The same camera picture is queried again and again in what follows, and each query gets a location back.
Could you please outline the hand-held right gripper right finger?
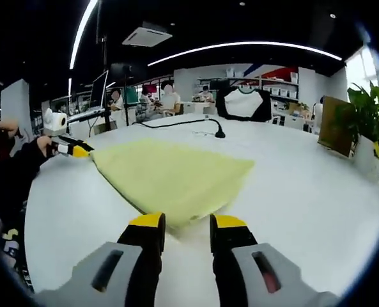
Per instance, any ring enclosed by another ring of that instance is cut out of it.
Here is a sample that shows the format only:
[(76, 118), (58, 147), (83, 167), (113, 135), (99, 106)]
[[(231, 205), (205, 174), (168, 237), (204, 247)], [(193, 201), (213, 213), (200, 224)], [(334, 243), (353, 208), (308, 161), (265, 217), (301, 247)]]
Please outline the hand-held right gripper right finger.
[(337, 306), (331, 292), (317, 292), (300, 267), (268, 243), (259, 243), (236, 217), (210, 216), (213, 273), (221, 306)]

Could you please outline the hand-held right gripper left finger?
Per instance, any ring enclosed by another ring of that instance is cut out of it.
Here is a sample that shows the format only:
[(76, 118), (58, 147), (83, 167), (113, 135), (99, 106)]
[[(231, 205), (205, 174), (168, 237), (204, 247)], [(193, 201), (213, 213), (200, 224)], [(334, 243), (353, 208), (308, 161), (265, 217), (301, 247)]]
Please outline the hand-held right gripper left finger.
[(162, 270), (166, 217), (141, 215), (117, 242), (106, 242), (82, 259), (56, 290), (36, 294), (40, 306), (154, 306)]

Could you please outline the person's left hand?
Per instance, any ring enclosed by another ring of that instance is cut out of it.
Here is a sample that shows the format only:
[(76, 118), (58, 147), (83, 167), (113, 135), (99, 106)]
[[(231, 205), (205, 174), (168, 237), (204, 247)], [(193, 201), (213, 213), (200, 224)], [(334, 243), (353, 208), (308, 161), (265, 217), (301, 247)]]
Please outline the person's left hand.
[(36, 143), (44, 157), (50, 158), (53, 154), (52, 139), (49, 136), (40, 136)]

